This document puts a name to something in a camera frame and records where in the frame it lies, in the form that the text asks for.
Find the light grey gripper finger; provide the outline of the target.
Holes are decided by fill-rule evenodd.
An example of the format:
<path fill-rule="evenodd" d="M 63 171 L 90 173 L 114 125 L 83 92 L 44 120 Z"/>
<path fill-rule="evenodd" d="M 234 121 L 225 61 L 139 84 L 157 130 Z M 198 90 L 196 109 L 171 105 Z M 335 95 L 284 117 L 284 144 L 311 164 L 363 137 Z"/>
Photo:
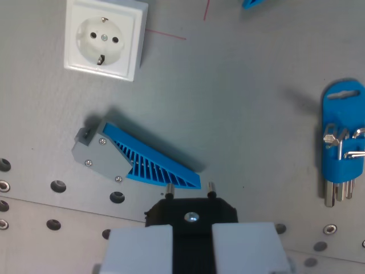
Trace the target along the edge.
<path fill-rule="evenodd" d="M 273 223 L 212 225 L 217 273 L 291 273 Z"/>
<path fill-rule="evenodd" d="M 172 273 L 171 225 L 113 229 L 100 273 Z"/>

